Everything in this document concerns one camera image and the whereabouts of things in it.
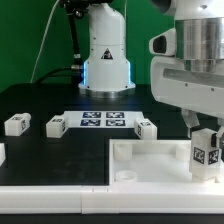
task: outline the cube with marker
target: cube with marker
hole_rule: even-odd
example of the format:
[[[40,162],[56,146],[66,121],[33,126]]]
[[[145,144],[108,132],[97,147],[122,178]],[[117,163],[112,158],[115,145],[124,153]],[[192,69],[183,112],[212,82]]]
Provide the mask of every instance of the cube with marker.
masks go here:
[[[137,118],[134,123],[135,134],[142,140],[156,140],[157,127],[149,119]]]
[[[15,114],[5,122],[6,136],[20,136],[30,127],[31,115],[28,113]]]
[[[54,116],[46,125],[48,138],[61,138],[68,130],[66,116]]]

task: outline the table surface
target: table surface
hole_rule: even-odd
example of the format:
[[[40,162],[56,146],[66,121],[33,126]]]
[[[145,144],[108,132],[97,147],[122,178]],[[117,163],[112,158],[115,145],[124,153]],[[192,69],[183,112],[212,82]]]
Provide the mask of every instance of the table surface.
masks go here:
[[[72,128],[61,139],[46,138],[46,123],[64,111],[142,111],[158,127],[158,139],[187,139],[180,109],[156,102],[147,85],[137,86],[132,96],[109,100],[80,95],[67,84],[19,84],[0,94],[0,105],[0,143],[7,145],[7,161],[0,168],[1,186],[109,184],[109,139],[138,139],[133,129]],[[21,137],[5,137],[4,121],[16,113],[30,113],[31,127]],[[199,119],[202,126],[218,129],[215,118],[199,115]],[[79,223],[146,220],[148,223],[164,223],[164,220],[168,223],[185,223],[186,220],[212,223],[208,221],[213,218],[219,223],[223,220],[222,216],[171,214],[5,215],[0,220],[11,223],[15,217],[20,217],[17,223],[29,220],[36,220],[36,223],[47,220],[52,220],[51,223],[71,223],[72,220]]]

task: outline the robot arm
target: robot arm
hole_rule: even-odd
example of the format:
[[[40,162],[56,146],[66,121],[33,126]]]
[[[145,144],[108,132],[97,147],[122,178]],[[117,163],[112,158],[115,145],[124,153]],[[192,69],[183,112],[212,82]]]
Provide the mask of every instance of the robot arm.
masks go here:
[[[175,6],[175,28],[153,38],[150,51],[159,55],[151,64],[156,100],[182,109],[191,131],[190,171],[203,182],[219,175],[223,149],[224,7],[222,0],[151,1],[168,14]],[[218,133],[203,129],[197,113],[218,118]]]

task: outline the white box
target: white box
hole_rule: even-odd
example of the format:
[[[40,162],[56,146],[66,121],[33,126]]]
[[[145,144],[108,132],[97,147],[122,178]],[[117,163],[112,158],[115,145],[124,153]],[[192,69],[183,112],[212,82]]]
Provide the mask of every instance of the white box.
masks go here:
[[[20,136],[30,127],[31,115],[28,113],[15,114],[5,122],[6,136]]]
[[[203,180],[220,173],[221,149],[211,146],[215,131],[202,129],[192,133],[190,172]]]
[[[0,166],[5,162],[5,146],[4,144],[0,144]]]
[[[68,130],[68,119],[66,116],[54,116],[46,125],[48,138],[61,138]]]
[[[134,122],[135,134],[141,140],[156,140],[157,127],[149,119],[137,118]]]

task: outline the green wall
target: green wall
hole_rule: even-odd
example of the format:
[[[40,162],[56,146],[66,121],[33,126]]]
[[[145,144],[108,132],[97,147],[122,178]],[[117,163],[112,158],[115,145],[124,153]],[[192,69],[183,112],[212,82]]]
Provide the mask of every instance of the green wall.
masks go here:
[[[55,0],[1,0],[0,8],[0,92],[31,79],[46,22]],[[154,9],[149,0],[127,0],[127,58],[132,63],[132,80],[150,83],[148,50],[150,38],[173,26],[170,17]],[[125,0],[111,6],[124,14]],[[89,54],[88,16],[76,21],[84,59]],[[72,63],[72,48],[65,11],[58,7],[38,66],[36,79],[46,72]],[[69,82],[51,79],[51,82]]]

